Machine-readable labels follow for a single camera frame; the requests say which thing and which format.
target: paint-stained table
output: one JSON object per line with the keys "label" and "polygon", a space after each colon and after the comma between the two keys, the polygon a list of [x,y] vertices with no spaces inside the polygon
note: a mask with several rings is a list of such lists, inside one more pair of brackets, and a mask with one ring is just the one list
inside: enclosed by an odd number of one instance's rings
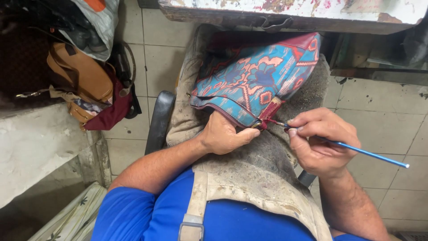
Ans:
{"label": "paint-stained table", "polygon": [[389,34],[417,25],[421,0],[158,0],[172,21]]}

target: black chair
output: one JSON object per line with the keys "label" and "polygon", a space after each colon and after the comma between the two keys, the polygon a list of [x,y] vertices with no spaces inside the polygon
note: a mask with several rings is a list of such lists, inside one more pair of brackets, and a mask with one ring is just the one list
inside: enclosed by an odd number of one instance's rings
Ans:
{"label": "black chair", "polygon": [[[165,146],[166,130],[168,128],[169,119],[171,118],[172,109],[174,107],[175,94],[169,91],[162,91],[158,95],[158,99],[153,109],[152,120],[150,122],[149,136],[147,138],[146,151],[144,155],[158,151]],[[299,175],[299,181],[309,187],[317,176],[309,174],[303,170]]]}

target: hand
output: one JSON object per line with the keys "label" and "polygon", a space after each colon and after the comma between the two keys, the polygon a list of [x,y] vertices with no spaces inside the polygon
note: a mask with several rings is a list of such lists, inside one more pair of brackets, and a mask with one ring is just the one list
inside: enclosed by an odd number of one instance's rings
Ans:
{"label": "hand", "polygon": [[361,148],[356,128],[327,108],[300,113],[287,124],[299,127],[291,128],[288,134],[300,166],[319,178],[342,177],[346,164],[357,152],[320,140],[315,135]]}
{"label": "hand", "polygon": [[260,130],[246,128],[236,133],[235,126],[219,112],[214,111],[205,129],[197,136],[208,153],[226,154],[248,144],[260,135]]}

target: fingernail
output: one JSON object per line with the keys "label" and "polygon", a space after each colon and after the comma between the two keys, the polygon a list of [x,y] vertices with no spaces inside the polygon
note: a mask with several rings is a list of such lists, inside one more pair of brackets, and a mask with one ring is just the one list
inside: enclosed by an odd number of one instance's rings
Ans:
{"label": "fingernail", "polygon": [[288,130],[288,135],[290,137],[294,137],[296,135],[296,129],[295,128],[291,128]]}

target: forearm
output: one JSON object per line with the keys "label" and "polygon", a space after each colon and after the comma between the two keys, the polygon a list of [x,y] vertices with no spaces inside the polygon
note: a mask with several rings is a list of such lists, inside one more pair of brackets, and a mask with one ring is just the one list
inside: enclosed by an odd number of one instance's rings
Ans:
{"label": "forearm", "polygon": [[320,178],[324,216],[330,227],[373,241],[388,241],[376,207],[345,169],[338,178]]}
{"label": "forearm", "polygon": [[132,163],[113,181],[109,190],[132,187],[158,194],[180,172],[207,153],[197,137],[156,151]]}

